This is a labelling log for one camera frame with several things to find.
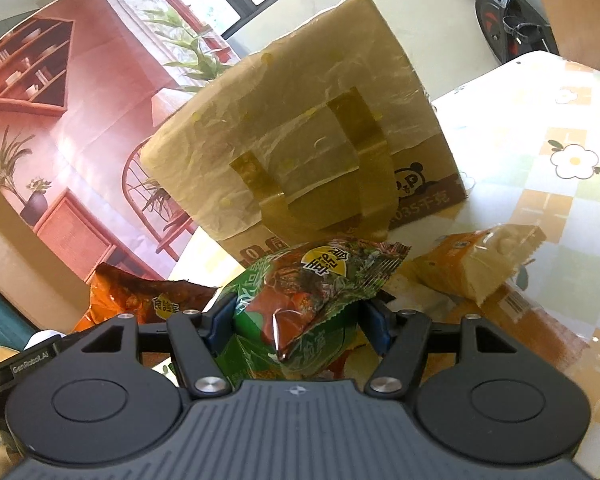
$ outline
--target poster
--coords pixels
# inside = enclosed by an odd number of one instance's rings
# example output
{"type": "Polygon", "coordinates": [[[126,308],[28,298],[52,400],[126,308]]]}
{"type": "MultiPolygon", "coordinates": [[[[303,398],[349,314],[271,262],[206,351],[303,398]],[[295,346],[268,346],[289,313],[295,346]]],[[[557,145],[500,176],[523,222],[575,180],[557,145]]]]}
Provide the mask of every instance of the poster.
{"type": "Polygon", "coordinates": [[[195,222],[142,168],[164,120],[238,61],[181,0],[58,0],[0,40],[0,191],[89,281],[167,279],[195,222]]]}

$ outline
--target flower pattern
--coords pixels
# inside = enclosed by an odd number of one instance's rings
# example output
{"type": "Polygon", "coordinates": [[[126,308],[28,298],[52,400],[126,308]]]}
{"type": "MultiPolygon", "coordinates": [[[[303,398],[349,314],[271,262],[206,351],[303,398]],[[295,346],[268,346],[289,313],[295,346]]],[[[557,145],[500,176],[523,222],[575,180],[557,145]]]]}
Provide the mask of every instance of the flower pattern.
{"type": "Polygon", "coordinates": [[[559,105],[566,105],[578,98],[578,94],[572,92],[568,88],[561,88],[555,98],[555,102],[559,105]]]}
{"type": "Polygon", "coordinates": [[[600,173],[598,155],[591,150],[585,150],[579,144],[561,145],[557,140],[550,140],[554,154],[551,163],[555,166],[555,174],[560,178],[579,178],[585,180],[595,173],[600,173]]]}

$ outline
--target green snack bag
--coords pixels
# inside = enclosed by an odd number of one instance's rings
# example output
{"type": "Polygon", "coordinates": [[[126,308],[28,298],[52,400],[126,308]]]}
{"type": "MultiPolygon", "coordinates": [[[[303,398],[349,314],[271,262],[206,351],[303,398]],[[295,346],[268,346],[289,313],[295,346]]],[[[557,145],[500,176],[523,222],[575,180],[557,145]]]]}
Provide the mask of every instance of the green snack bag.
{"type": "Polygon", "coordinates": [[[234,388],[244,379],[285,378],[280,364],[271,359],[263,343],[251,342],[239,335],[231,336],[216,363],[234,388]]]}
{"type": "Polygon", "coordinates": [[[355,303],[374,297],[409,249],[339,237],[264,256],[222,292],[238,295],[235,333],[262,344],[287,378],[311,376],[352,341],[355,303]]]}

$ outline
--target cabinet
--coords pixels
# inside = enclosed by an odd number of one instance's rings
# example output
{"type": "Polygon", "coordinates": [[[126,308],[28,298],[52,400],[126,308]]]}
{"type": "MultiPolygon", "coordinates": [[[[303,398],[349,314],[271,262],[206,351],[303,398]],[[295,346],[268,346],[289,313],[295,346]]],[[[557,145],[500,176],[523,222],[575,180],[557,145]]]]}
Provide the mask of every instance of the cabinet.
{"type": "Polygon", "coordinates": [[[0,40],[0,111],[61,116],[74,22],[30,18],[0,40]]]}
{"type": "Polygon", "coordinates": [[[141,278],[163,279],[94,218],[69,189],[60,194],[33,231],[85,282],[102,262],[141,278]]]}

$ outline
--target shelf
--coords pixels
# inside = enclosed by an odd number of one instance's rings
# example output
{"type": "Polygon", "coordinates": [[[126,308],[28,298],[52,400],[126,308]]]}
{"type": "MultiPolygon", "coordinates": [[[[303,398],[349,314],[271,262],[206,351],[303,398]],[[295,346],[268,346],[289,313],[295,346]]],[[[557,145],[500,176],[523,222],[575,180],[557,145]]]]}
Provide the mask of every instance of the shelf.
{"type": "Polygon", "coordinates": [[[66,112],[66,108],[44,103],[30,103],[29,101],[20,99],[1,98],[0,112],[22,112],[26,114],[60,117],[66,112]]]}
{"type": "Polygon", "coordinates": [[[38,90],[35,94],[33,94],[30,98],[29,98],[29,103],[34,103],[36,102],[35,99],[36,97],[38,97],[40,94],[43,94],[45,92],[45,90],[47,90],[53,83],[55,83],[56,81],[60,80],[60,78],[62,76],[66,75],[66,69],[62,70],[61,73],[59,73],[57,76],[55,76],[51,81],[49,81],[46,85],[44,85],[40,90],[38,90]]]}
{"type": "Polygon", "coordinates": [[[61,48],[68,46],[69,45],[69,40],[66,40],[64,43],[60,44],[57,48],[55,48],[53,51],[49,52],[48,54],[46,54],[45,57],[41,57],[39,60],[37,60],[33,65],[31,65],[29,68],[27,68],[21,75],[19,78],[16,79],[16,81],[14,81],[13,83],[11,83],[9,86],[7,86],[7,88],[5,88],[2,92],[0,92],[0,99],[5,96],[7,94],[7,92],[9,90],[11,90],[12,88],[14,88],[14,86],[16,86],[20,81],[23,81],[24,78],[31,74],[31,73],[35,73],[38,68],[40,67],[40,65],[42,64],[42,62],[45,59],[49,59],[49,57],[53,56],[53,54],[55,54],[56,52],[58,52],[58,50],[60,50],[61,48]]]}
{"type": "Polygon", "coordinates": [[[25,43],[23,46],[21,46],[18,50],[16,50],[13,54],[11,54],[7,58],[7,61],[3,61],[2,63],[0,63],[0,72],[2,72],[6,67],[8,67],[11,64],[12,60],[16,60],[17,62],[20,62],[21,60],[16,59],[16,58],[20,57],[20,55],[23,54],[24,51],[27,50],[31,45],[37,43],[41,38],[44,38],[52,30],[60,27],[63,23],[64,22],[59,22],[59,23],[56,23],[55,25],[52,25],[47,30],[44,30],[43,32],[41,32],[40,35],[33,38],[33,40],[29,41],[29,43],[25,43]]]}
{"type": "Polygon", "coordinates": [[[0,51],[6,50],[8,52],[8,48],[10,47],[10,43],[15,40],[22,40],[28,34],[32,33],[36,28],[42,28],[44,23],[55,25],[54,20],[49,20],[45,18],[37,18],[35,20],[25,20],[21,24],[19,24],[16,28],[14,28],[10,33],[7,33],[7,36],[3,37],[0,40],[0,51]]]}
{"type": "Polygon", "coordinates": [[[67,65],[69,63],[74,22],[61,18],[29,18],[8,37],[0,40],[0,51],[16,48],[0,64],[0,112],[22,112],[59,117],[66,111],[67,65]],[[21,44],[24,37],[39,28],[40,34],[21,44]],[[23,60],[28,58],[27,67],[23,60]],[[49,81],[40,88],[42,81],[36,76],[43,70],[49,81]],[[11,84],[5,78],[22,72],[11,84]],[[38,85],[38,90],[29,97],[26,89],[38,85]]]}

